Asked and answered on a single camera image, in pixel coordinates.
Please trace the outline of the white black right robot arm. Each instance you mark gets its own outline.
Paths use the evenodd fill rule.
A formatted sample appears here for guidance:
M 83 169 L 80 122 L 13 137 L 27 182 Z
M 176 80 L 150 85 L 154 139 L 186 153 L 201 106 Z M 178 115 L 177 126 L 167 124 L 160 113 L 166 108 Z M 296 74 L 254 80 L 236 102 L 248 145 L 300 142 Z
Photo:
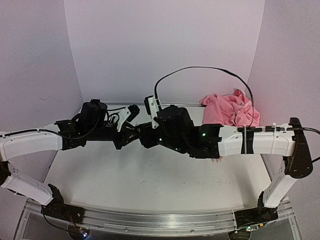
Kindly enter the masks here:
M 313 171 L 314 159 L 305 136 L 307 129 L 296 117 L 288 124 L 262 127 L 196 126 L 183 107 L 171 105 L 148 113 L 151 121 L 136 127 L 145 148 L 160 145 L 195 159 L 253 154 L 282 156 L 280 168 L 259 195 L 257 206 L 235 212 L 238 229 L 276 220 L 277 208 L 286 193 L 297 180 Z

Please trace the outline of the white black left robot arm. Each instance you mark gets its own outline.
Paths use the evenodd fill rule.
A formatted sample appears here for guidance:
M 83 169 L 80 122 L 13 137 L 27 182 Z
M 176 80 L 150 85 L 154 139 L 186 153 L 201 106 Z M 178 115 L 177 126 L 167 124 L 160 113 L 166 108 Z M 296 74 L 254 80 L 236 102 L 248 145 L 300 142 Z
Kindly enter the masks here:
M 79 224 L 85 209 L 65 202 L 59 188 L 44 183 L 59 151 L 85 147 L 89 141 L 112 142 L 116 149 L 134 136 L 130 122 L 137 105 L 109 108 L 98 99 L 83 103 L 79 113 L 44 127 L 0 134 L 0 186 L 41 205 L 41 213 Z

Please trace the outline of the mannequin hand with long nails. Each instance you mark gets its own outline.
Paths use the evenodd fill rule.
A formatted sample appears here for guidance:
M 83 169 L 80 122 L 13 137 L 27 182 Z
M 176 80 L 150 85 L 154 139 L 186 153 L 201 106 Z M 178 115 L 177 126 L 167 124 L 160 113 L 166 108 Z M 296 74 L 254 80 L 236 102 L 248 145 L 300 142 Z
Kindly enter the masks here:
M 211 160 L 213 163 L 216 163 L 217 165 L 219 165 L 223 161 L 223 157 L 212 158 Z

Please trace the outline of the pink zip hoodie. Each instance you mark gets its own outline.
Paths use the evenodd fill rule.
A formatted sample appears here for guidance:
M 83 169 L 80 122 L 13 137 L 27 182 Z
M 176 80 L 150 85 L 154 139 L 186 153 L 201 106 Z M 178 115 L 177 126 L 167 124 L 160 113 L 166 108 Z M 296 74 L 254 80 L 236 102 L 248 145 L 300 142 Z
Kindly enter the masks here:
M 240 89 L 231 95 L 207 95 L 200 100 L 200 104 L 204 106 L 203 124 L 260 126 L 261 114 Z

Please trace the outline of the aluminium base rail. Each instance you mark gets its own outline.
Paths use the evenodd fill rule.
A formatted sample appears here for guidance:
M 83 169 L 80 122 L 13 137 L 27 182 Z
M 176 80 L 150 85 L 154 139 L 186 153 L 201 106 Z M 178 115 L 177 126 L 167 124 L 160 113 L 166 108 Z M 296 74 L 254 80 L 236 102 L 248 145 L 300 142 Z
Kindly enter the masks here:
M 15 230 L 16 240 L 95 239 L 299 240 L 301 233 L 288 198 L 269 219 L 251 210 L 178 213 L 41 207 L 27 200 Z

